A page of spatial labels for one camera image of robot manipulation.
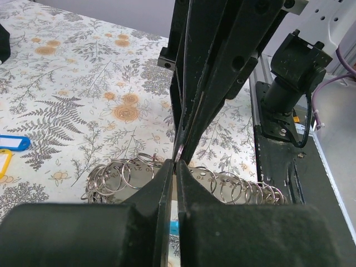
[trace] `floral tablecloth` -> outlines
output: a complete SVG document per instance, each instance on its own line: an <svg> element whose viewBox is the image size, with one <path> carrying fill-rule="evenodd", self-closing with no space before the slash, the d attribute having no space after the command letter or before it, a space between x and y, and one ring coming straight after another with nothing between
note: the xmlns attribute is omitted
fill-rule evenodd
<svg viewBox="0 0 356 267"><path fill-rule="evenodd" d="M156 65L166 38L27 0L1 5L0 23L12 50L0 65L0 133L32 141L0 180L0 218L25 202L82 202L88 172L110 158L171 157L172 73ZM191 165L256 179L248 83Z"/></svg>

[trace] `black cable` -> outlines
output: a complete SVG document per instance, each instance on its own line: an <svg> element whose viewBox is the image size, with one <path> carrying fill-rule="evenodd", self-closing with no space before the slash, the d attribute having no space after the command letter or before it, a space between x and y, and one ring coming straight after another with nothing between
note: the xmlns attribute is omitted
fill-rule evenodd
<svg viewBox="0 0 356 267"><path fill-rule="evenodd" d="M300 142L297 142L293 136L293 134L285 128L285 126L282 124L282 127L287 131L287 134L289 135L289 138L292 142L292 144L299 148L302 149L305 145L306 142L308 141L308 136L309 136L309 130L310 130L310 123L312 120L312 96L310 93L307 93L305 95L306 97L306 105L307 105L307 111L306 111L306 120L305 120L305 127L304 127L304 134L303 134L303 139Z"/></svg>

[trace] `plastic key tag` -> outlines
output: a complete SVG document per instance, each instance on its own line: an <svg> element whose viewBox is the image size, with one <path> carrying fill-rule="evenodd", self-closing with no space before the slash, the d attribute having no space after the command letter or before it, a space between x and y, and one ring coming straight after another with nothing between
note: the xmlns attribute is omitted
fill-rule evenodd
<svg viewBox="0 0 356 267"><path fill-rule="evenodd" d="M178 221L171 221L170 234L171 235L179 235L179 222Z"/></svg>
<svg viewBox="0 0 356 267"><path fill-rule="evenodd" d="M0 179L5 175L11 157L12 152L9 149L0 149Z"/></svg>
<svg viewBox="0 0 356 267"><path fill-rule="evenodd" d="M11 151L23 151L30 145L28 137L0 135L0 149L9 149Z"/></svg>

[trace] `fern leaf print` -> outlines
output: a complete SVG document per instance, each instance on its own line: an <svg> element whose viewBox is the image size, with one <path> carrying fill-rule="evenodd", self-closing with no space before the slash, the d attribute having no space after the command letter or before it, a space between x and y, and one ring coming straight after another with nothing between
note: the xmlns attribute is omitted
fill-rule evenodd
<svg viewBox="0 0 356 267"><path fill-rule="evenodd" d="M77 111L83 107L76 102L81 100L76 97L53 96L53 100L36 101L46 108L38 108L21 117L30 117L30 121L9 129L9 132L22 133L31 140L31 146L22 158L26 159L34 170L39 170L46 160L53 154L61 152L61 147L68 146L74 141L72 133L81 134L78 125L87 122L80 118Z"/></svg>

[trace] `orange flower print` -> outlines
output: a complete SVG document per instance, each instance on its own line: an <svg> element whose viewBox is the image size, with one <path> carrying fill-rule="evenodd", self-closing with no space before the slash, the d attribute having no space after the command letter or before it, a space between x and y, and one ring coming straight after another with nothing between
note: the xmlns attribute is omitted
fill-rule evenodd
<svg viewBox="0 0 356 267"><path fill-rule="evenodd" d="M35 38L32 38L31 41L34 43L39 43L41 41L41 39L35 37Z"/></svg>
<svg viewBox="0 0 356 267"><path fill-rule="evenodd" d="M57 171L55 174L51 175L51 178L48 178L49 180L53 180L56 183L56 186L59 186L60 183L63 183L63 180L69 179L68 173L67 172L61 172Z"/></svg>
<svg viewBox="0 0 356 267"><path fill-rule="evenodd" d="M139 97L133 93L127 93L121 99L126 105L133 105L139 101Z"/></svg>
<svg viewBox="0 0 356 267"><path fill-rule="evenodd" d="M108 99L108 100L114 100L115 99L115 94L114 93L105 93L104 94L104 98Z"/></svg>
<svg viewBox="0 0 356 267"><path fill-rule="evenodd" d="M23 75L26 75L26 74L27 74L27 71L21 71L21 72L20 72L21 77L22 77Z"/></svg>
<svg viewBox="0 0 356 267"><path fill-rule="evenodd" d="M243 169L243 171L247 170L247 168L248 168L248 166L243 161L240 163L240 166Z"/></svg>
<svg viewBox="0 0 356 267"><path fill-rule="evenodd" d="M161 101L162 108L169 108L171 105L167 101Z"/></svg>
<svg viewBox="0 0 356 267"><path fill-rule="evenodd" d="M14 179L14 177L12 177L12 176L4 175L0 179L0 184L3 185L2 189L4 189L6 187L6 185L14 184L15 182L19 182L19 180L21 180L21 178L20 179Z"/></svg>
<svg viewBox="0 0 356 267"><path fill-rule="evenodd" d="M60 96L66 96L68 94L68 92L67 91L59 91L58 94Z"/></svg>
<svg viewBox="0 0 356 267"><path fill-rule="evenodd" d="M51 40L51 41L48 41L47 42L47 44L49 45L49 46L54 46L54 47L56 47L56 46L59 46L60 44L61 44L61 42L60 41L57 41L57 40Z"/></svg>
<svg viewBox="0 0 356 267"><path fill-rule="evenodd" d="M118 83L116 83L116 85L118 85L119 87L124 87L124 86L126 86L126 84L123 83L123 82L118 82Z"/></svg>
<svg viewBox="0 0 356 267"><path fill-rule="evenodd" d="M149 138L147 140L154 140L157 144L160 144L161 137L152 133L152 138Z"/></svg>
<svg viewBox="0 0 356 267"><path fill-rule="evenodd" d="M67 61L69 64L77 63L76 60L73 60L73 59L71 59L71 58L67 58L66 61Z"/></svg>
<svg viewBox="0 0 356 267"><path fill-rule="evenodd" d="M118 38L119 38L120 40L128 40L128 35L126 35L126 34L120 34L120 35L118 36Z"/></svg>
<svg viewBox="0 0 356 267"><path fill-rule="evenodd" d="M36 48L35 52L41 56L49 56L56 53L56 49L51 46L42 46Z"/></svg>
<svg viewBox="0 0 356 267"><path fill-rule="evenodd" d="M130 42L127 40L120 39L120 40L116 40L115 44L120 47L128 47L130 45Z"/></svg>
<svg viewBox="0 0 356 267"><path fill-rule="evenodd" d="M121 121L125 121L126 123L132 122L139 117L139 111L135 107L131 106L117 106L114 111L114 115Z"/></svg>
<svg viewBox="0 0 356 267"><path fill-rule="evenodd" d="M113 129L115 129L116 124L115 124L114 122L108 121L107 123L108 123L108 126L102 126L102 127L101 127L101 128L104 129L104 132L106 132L106 131L112 131Z"/></svg>

